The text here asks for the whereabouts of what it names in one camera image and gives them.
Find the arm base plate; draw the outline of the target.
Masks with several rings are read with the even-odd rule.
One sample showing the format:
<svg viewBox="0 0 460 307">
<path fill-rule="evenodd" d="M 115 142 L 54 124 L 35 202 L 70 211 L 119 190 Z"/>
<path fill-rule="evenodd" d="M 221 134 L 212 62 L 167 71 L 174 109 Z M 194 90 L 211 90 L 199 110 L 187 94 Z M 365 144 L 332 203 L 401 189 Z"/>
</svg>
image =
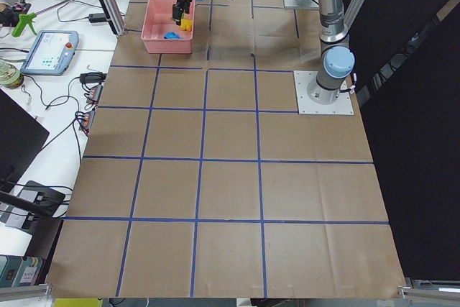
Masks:
<svg viewBox="0 0 460 307">
<path fill-rule="evenodd" d="M 317 83 L 317 71 L 294 70 L 295 93 L 300 115 L 318 116 L 353 116 L 349 92 L 342 93 L 341 87 L 346 87 L 343 81 L 339 89 L 330 91 Z"/>
</svg>

